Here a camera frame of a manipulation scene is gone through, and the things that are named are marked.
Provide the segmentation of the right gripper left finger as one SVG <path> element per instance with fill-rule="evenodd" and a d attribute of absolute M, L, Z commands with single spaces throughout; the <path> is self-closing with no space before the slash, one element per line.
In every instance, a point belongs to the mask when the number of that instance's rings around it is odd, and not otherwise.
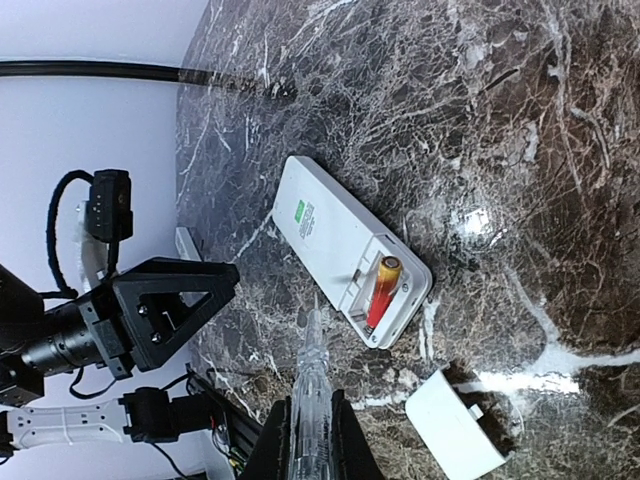
<path fill-rule="evenodd" d="M 286 397 L 273 404 L 240 479 L 287 479 L 290 430 L 291 398 Z"/>

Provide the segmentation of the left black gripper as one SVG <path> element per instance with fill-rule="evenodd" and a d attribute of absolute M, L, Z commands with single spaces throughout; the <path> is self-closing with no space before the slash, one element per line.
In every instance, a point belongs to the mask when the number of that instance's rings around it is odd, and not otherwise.
<path fill-rule="evenodd" d="M 114 378 L 163 366 L 234 297 L 240 280 L 229 263 L 163 257 L 93 289 L 78 306 L 100 361 Z"/>

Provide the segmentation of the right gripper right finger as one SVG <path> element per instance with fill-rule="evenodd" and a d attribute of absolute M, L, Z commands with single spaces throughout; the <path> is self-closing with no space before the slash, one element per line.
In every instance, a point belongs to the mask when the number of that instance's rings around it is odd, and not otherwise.
<path fill-rule="evenodd" d="M 360 423 L 343 390 L 332 395 L 332 462 L 340 480 L 384 480 Z"/>

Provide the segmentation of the clear pen screwdriver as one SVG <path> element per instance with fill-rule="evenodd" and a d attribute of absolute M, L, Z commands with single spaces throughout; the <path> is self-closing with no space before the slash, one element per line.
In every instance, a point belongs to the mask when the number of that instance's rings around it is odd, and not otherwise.
<path fill-rule="evenodd" d="M 331 479 L 332 387 L 322 312 L 314 305 L 306 317 L 304 342 L 297 354 L 291 398 L 290 479 Z"/>

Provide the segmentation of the white battery cover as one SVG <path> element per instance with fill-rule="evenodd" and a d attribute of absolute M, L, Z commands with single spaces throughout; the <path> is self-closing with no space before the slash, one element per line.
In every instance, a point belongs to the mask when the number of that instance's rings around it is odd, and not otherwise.
<path fill-rule="evenodd" d="M 456 363 L 424 380 L 405 412 L 448 479 L 479 479 L 498 469 L 524 434 L 523 417 L 509 399 Z"/>

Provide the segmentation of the red yellow battery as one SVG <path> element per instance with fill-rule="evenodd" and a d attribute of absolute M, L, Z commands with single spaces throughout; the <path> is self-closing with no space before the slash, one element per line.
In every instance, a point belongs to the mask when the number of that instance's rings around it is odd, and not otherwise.
<path fill-rule="evenodd" d="M 366 319 L 366 332 L 371 335 L 388 309 L 403 272 L 398 257 L 384 256 L 379 264 L 375 288 Z"/>

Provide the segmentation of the white remote green buttons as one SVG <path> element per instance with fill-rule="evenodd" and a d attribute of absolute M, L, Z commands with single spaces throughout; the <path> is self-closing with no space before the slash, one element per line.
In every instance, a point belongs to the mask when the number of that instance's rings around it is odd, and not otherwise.
<path fill-rule="evenodd" d="M 391 348 L 433 286 L 429 268 L 373 213 L 306 156 L 287 158 L 273 220 L 330 304 L 372 349 Z M 366 319 L 384 256 L 403 272 L 371 335 Z"/>

